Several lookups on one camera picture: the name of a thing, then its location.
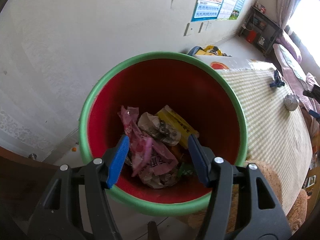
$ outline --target trash can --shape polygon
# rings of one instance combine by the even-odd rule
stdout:
[[[140,114],[155,114],[169,105],[199,132],[200,143],[216,156],[236,165],[245,161],[247,128],[241,105],[227,82],[198,59],[174,52],[150,52],[106,73],[81,112],[79,144],[84,163],[101,157],[124,133],[117,115],[121,105],[139,107]],[[132,169],[124,165],[118,182],[107,193],[143,214],[180,216],[209,203],[210,189],[197,177],[152,189],[131,174]]]

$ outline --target plastic wrapper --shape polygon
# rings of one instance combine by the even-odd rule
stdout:
[[[181,133],[180,144],[188,149],[188,137],[190,134],[194,134],[197,138],[199,133],[194,130],[180,115],[174,112],[168,105],[162,108],[157,116],[165,121],[166,123],[172,125],[177,131]]]
[[[181,133],[172,125],[147,112],[140,116],[138,127],[154,139],[169,146],[177,145],[181,138]]]
[[[180,145],[169,146],[168,149],[176,157],[179,163],[192,163],[192,159],[188,150]]]
[[[149,173],[147,176],[141,179],[141,181],[149,187],[155,189],[171,187],[174,184],[176,184],[180,179],[178,177],[178,171],[179,170],[176,167],[174,167],[171,171],[159,176]]]
[[[139,175],[145,183],[156,176],[171,171],[178,161],[167,147],[160,141],[154,140],[146,132],[141,131],[136,122],[139,116],[139,108],[121,106],[118,115],[124,125],[124,133],[130,140],[130,152],[132,162],[132,176]]]
[[[191,176],[195,174],[195,168],[193,164],[190,163],[183,163],[181,164],[179,170],[178,170],[178,178],[181,176]]]
[[[124,163],[127,164],[128,166],[132,167],[132,162],[131,162],[131,152],[129,151],[126,158],[124,159]]]

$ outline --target shelf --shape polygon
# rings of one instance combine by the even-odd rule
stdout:
[[[259,33],[262,34],[264,31],[262,29],[260,29],[257,25],[254,25],[252,22],[248,22],[248,24],[250,24],[251,26],[253,26],[254,28],[259,30]]]
[[[268,16],[266,16],[265,14],[263,14],[262,12],[260,12],[257,8],[255,8],[254,6],[251,7],[252,10],[255,12],[255,15],[264,19],[266,22],[268,22],[269,25],[271,25],[275,30],[281,30],[281,27],[276,24],[273,20],[271,20]]]
[[[259,43],[256,43],[261,49],[263,49],[263,51],[264,52],[266,52],[267,51],[267,49],[264,47],[264,46],[262,46],[261,44],[259,44]]]

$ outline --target yellow package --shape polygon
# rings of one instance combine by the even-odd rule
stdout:
[[[162,108],[157,116],[172,125],[175,129],[177,129],[181,133],[180,144],[185,149],[188,149],[188,137],[190,134],[194,134],[197,138],[199,137],[199,133],[193,129],[180,115],[174,112],[168,105]]]

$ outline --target green rim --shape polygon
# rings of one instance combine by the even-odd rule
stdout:
[[[232,88],[227,84],[227,82],[211,67],[194,57],[176,52],[149,52],[129,58],[112,68],[98,81],[98,83],[93,87],[86,101],[84,102],[79,119],[79,144],[83,162],[87,164],[92,160],[92,155],[87,137],[87,124],[91,107],[101,89],[105,86],[106,83],[108,83],[108,81],[111,78],[113,78],[116,74],[118,74],[125,68],[142,61],[160,58],[180,60],[197,66],[198,68],[207,72],[222,86],[222,88],[229,96],[238,117],[240,127],[240,147],[235,165],[242,166],[244,164],[247,154],[247,125],[244,117],[244,112],[236,94],[234,93]],[[114,185],[111,189],[106,190],[106,192],[110,194],[112,198],[114,198],[115,200],[129,205],[143,214],[151,216],[182,216],[186,214],[191,214],[203,208],[206,208],[210,200],[210,193],[208,193],[200,198],[184,203],[160,204],[136,198],[124,192],[116,185]]]

